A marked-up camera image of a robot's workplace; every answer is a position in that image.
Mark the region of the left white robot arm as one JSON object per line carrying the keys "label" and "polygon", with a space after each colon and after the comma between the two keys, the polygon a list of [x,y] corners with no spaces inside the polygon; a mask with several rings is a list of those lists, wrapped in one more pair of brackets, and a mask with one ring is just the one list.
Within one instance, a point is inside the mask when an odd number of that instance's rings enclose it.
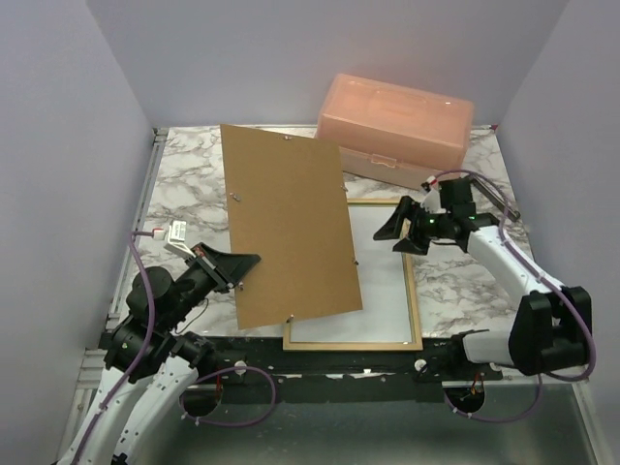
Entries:
{"label": "left white robot arm", "polygon": [[111,332],[94,399],[60,463],[130,464],[189,386],[244,373],[242,359],[175,330],[210,294],[241,286],[260,257],[203,243],[182,247],[181,255],[187,268],[177,278],[161,266],[138,265],[126,298],[129,315]]}

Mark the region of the brown frame backing board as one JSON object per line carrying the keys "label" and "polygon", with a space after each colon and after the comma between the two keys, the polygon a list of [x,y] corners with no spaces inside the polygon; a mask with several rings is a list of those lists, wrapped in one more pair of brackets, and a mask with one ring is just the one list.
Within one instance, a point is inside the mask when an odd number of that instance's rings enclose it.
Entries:
{"label": "brown frame backing board", "polygon": [[361,309],[338,146],[233,125],[220,133],[231,250],[261,258],[235,294],[239,328]]}

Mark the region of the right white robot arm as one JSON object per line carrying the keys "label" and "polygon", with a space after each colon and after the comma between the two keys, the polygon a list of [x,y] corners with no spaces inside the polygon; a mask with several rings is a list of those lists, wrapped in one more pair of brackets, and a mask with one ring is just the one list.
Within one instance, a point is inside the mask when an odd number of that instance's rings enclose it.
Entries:
{"label": "right white robot arm", "polygon": [[481,264],[517,305],[508,332],[474,330],[454,336],[457,349],[446,355],[452,377],[465,380],[481,364],[511,367],[526,376],[582,366],[592,371],[592,300],[579,286],[547,274],[508,236],[501,219],[477,210],[470,177],[429,178],[423,201],[399,200],[374,233],[391,240],[393,251],[424,256],[432,242],[446,239]]}

